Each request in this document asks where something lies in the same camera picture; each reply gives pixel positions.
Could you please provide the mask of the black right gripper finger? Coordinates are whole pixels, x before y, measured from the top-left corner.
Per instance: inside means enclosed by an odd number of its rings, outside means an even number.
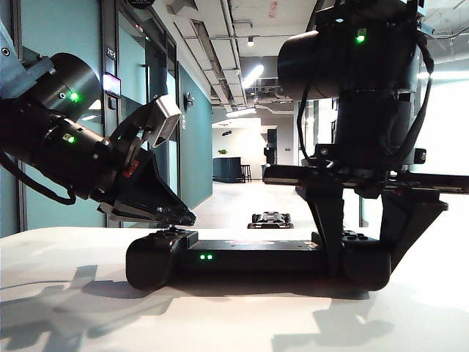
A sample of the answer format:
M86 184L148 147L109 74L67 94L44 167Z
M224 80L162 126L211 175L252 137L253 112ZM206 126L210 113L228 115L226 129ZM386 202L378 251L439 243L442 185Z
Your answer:
M384 191L380 242L391 261L398 263L407 250L443 212L448 204L439 191Z
M340 267L343 235L344 200L342 186L296 186L296 192L308 203L319 232L320 243L330 275Z

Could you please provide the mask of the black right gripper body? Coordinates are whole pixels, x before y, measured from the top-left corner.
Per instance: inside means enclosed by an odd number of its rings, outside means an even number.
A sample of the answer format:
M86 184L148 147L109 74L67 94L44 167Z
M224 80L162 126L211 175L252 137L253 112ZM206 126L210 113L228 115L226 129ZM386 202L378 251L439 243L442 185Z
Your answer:
M365 197L377 196L395 188L434 189L444 194L467 194L468 177L464 175L422 174L398 171L391 174L389 165L358 168L339 159L335 144L318 144L311 160L303 166L272 165L264 170L267 184L290 186L342 186L355 189Z

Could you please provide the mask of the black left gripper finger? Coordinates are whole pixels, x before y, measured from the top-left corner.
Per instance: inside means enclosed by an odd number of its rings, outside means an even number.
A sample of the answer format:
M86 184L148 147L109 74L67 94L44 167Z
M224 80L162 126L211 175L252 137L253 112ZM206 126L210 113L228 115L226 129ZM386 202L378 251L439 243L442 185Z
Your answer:
M155 154L140 152L117 178L117 216L128 221L194 224L196 216L158 173Z
M157 222L154 214L148 211L117 202L115 205L101 202L97 208L113 221Z

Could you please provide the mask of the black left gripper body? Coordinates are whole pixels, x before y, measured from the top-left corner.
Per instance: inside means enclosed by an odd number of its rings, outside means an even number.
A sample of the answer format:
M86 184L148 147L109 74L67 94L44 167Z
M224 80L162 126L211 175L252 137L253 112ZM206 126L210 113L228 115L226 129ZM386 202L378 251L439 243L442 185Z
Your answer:
M145 104L125 118L117 129L106 139L110 143L101 153L98 163L101 166L97 185L89 197L96 202L112 204L122 186L119 179L129 179L140 161L142 145L153 145L157 140L157 106Z

